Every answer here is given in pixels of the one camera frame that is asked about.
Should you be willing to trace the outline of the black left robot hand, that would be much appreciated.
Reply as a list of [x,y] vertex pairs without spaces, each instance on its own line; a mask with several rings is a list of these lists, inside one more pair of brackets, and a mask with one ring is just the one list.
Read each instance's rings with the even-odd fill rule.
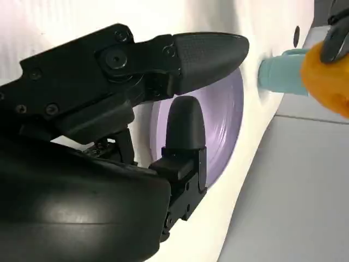
[[339,1],[331,2],[327,24],[329,31],[320,53],[324,64],[334,63],[348,54],[348,2],[345,8],[339,7]]

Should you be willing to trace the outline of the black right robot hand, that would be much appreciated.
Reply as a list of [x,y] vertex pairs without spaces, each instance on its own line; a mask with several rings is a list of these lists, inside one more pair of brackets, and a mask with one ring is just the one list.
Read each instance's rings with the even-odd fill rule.
[[238,34],[115,24],[21,61],[1,87],[1,261],[145,261],[207,192],[193,91],[234,73]]

